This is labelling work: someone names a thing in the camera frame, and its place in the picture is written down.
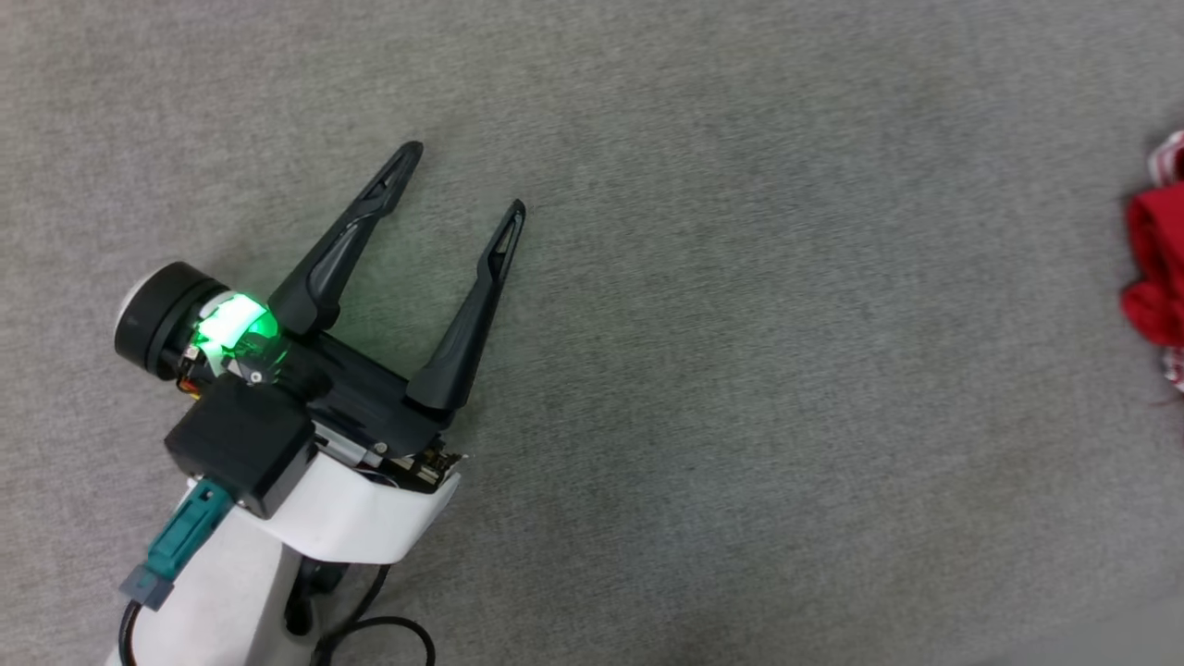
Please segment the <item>red white basketball jersey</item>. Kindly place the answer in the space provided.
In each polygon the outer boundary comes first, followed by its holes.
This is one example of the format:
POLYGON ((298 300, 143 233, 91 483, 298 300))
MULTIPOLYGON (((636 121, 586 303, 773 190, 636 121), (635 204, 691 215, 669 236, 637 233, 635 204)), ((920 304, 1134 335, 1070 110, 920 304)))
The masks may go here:
POLYGON ((1130 251, 1139 277, 1122 290, 1124 316, 1160 347, 1164 374, 1184 395, 1184 129, 1147 160, 1152 187, 1126 211, 1130 251))

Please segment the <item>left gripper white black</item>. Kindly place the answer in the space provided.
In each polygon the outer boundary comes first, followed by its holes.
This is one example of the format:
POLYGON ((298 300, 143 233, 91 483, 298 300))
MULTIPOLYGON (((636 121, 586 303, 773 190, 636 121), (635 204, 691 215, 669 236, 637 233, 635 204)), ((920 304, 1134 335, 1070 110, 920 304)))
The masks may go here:
POLYGON ((525 230, 525 203, 509 205, 448 332, 408 384, 323 332, 337 322, 352 270, 377 223, 401 201, 423 152, 420 141, 403 143, 268 307, 185 262, 161 265, 127 292, 116 353, 173 384, 191 406, 220 376, 234 374, 297 389, 314 422, 313 463, 271 519, 181 470, 189 493, 155 551, 189 553, 237 521, 313 561, 403 561, 448 510, 461 488, 461 455, 446 452, 440 435, 468 403, 525 230))

